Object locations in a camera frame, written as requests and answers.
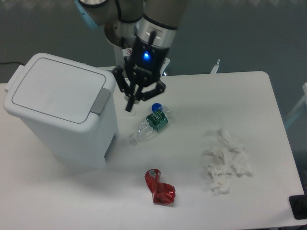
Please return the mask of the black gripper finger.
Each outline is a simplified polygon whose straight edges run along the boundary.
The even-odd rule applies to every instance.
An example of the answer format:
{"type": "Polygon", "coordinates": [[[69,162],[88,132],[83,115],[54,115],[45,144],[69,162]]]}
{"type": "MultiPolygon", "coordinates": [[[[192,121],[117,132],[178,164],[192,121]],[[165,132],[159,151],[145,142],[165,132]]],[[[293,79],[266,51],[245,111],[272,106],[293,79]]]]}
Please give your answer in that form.
{"type": "Polygon", "coordinates": [[[154,89],[142,92],[143,87],[139,86],[137,89],[137,101],[147,101],[161,93],[163,93],[166,89],[166,85],[162,81],[157,81],[154,89]]]}
{"type": "Polygon", "coordinates": [[[134,90],[135,90],[135,85],[131,84],[128,85],[124,75],[123,75],[124,69],[121,66],[116,66],[113,70],[112,70],[112,74],[114,75],[118,88],[121,92],[125,93],[125,95],[128,98],[128,102],[126,105],[125,110],[127,112],[131,112],[134,102],[135,102],[135,96],[134,94],[134,90]]]}

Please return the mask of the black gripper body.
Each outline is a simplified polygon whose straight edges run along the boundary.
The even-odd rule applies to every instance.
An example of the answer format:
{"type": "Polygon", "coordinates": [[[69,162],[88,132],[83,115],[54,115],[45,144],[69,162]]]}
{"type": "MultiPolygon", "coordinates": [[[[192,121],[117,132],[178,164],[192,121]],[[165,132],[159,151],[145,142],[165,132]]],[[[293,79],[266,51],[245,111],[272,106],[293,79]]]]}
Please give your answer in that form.
{"type": "Polygon", "coordinates": [[[160,80],[160,69],[168,52],[169,48],[149,45],[137,37],[131,56],[125,64],[129,81],[135,84],[152,84],[160,80]]]}

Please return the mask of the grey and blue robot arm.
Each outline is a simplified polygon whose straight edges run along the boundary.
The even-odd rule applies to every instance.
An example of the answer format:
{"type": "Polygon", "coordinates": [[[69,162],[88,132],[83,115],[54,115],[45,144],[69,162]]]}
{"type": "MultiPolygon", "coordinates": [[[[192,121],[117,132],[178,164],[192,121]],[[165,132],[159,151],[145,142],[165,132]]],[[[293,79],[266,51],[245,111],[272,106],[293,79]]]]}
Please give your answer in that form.
{"type": "Polygon", "coordinates": [[[161,69],[175,38],[187,0],[77,0],[90,28],[104,27],[114,47],[112,73],[125,94],[125,110],[165,91],[161,69]]]}

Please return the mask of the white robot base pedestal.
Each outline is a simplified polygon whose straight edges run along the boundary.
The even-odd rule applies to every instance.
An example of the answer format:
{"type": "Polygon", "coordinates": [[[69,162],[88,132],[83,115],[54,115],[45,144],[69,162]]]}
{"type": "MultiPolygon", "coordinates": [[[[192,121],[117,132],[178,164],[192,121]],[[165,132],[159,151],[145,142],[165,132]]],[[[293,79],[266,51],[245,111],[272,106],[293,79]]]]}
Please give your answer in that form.
{"type": "Polygon", "coordinates": [[[114,48],[116,65],[122,68],[130,59],[138,35],[140,40],[150,48],[167,49],[171,47],[176,33],[176,28],[156,25],[146,19],[135,23],[115,20],[105,25],[105,35],[114,48]]]}

